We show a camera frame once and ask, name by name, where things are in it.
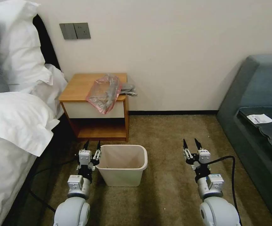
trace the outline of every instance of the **white trash bin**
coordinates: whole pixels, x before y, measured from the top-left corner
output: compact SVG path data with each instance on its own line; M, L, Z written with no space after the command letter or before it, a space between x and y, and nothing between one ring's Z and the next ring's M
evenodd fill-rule
M103 145L96 166L105 183L114 187L137 187L147 168L147 152L140 145Z

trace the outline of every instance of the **label sticker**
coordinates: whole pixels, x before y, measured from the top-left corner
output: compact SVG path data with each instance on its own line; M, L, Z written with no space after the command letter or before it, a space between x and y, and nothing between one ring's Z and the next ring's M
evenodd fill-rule
M262 115L248 115L247 118L249 118L249 120L251 122L253 122L253 124L262 124L262 123L272 122L272 119L269 118L268 116L266 116L265 114L262 114Z

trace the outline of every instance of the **brown carpet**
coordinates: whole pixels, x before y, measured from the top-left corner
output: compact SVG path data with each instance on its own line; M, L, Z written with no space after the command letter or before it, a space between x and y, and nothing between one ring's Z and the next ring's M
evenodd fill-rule
M203 225L199 205L202 202L194 181L195 173L184 161L182 139L191 152L196 152L194 138L212 154L212 159L236 156L215 116L131 116L129 144L139 144L148 153L148 167L139 187L107 187L98 170L88 203L91 214L88 225ZM68 159L82 147L74 143ZM97 142L92 142L91 150ZM50 204L57 207L66 199L67 180L75 174L76 163L62 167ZM233 203L231 161L211 165L212 173L220 173L225 185L224 198ZM235 175L236 199L243 226L272 226L272 216L237 158ZM46 210L42 225L53 224L53 213Z

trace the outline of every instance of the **light switch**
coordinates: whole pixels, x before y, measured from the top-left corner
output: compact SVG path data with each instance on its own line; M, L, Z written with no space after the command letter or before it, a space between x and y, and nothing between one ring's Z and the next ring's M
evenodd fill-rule
M77 39L74 24L59 24L64 39Z
M77 39L90 39L90 30L88 23L74 23Z

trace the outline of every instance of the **black cable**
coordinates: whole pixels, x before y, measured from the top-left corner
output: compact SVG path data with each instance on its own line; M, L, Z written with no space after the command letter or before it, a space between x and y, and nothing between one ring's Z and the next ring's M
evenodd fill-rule
M55 167L59 167L59 166L63 166L65 164L68 164L68 163L71 163L73 161L76 161L76 157L74 159L71 159L69 161L66 161L66 162L63 162L63 163L59 163L59 164L56 164L54 166L51 166L51 167L47 167L47 168L44 168L38 172L36 172L32 177L34 178L37 174L41 173L41 172L44 172L46 170L49 170L49 169L52 169L52 168L55 168ZM33 198L35 198L37 201L39 201L41 204L43 204L45 207L49 208L51 211L53 211L54 213L56 212L56 210L50 206L48 203L46 203L43 199L41 199L40 197L38 197L36 194L34 194L34 192L31 190L30 188L30 185L28 186L28 191L30 193L30 195L32 195Z
M209 163L206 163L206 165L217 163L217 162L223 161L225 159L232 159L232 173L231 173L232 197L233 197L234 207L236 208L237 214L239 215L240 225L242 226L241 216L240 216L240 213L239 213L239 209L237 208L237 204L236 204L236 193L235 193L235 188L234 188L234 174L235 174L235 169L236 169L236 159L235 159L235 157L232 156L232 155L227 155L227 156L221 157L219 159L216 159L214 161L211 161Z
M33 196L33 198L35 198L37 201L39 201L45 207L47 207L50 210L52 210L54 213L56 212L56 210L52 206L50 206L48 203L46 203L44 200L42 200L40 197L38 197L36 194L34 194L33 191L31 190L31 188L28 188L28 190L29 190L30 195Z
M51 167L47 167L47 168L41 169L40 171L36 172L33 175L33 177L36 176L37 174L43 172L43 171L46 171L46 170L49 170L49 169L52 169L52 168L55 168L55 167L63 166L63 165L66 165L66 164L74 162L74 161L76 161L76 157L74 159L69 160L69 161L66 161L66 162L63 162L63 163L56 164L56 165L51 166Z

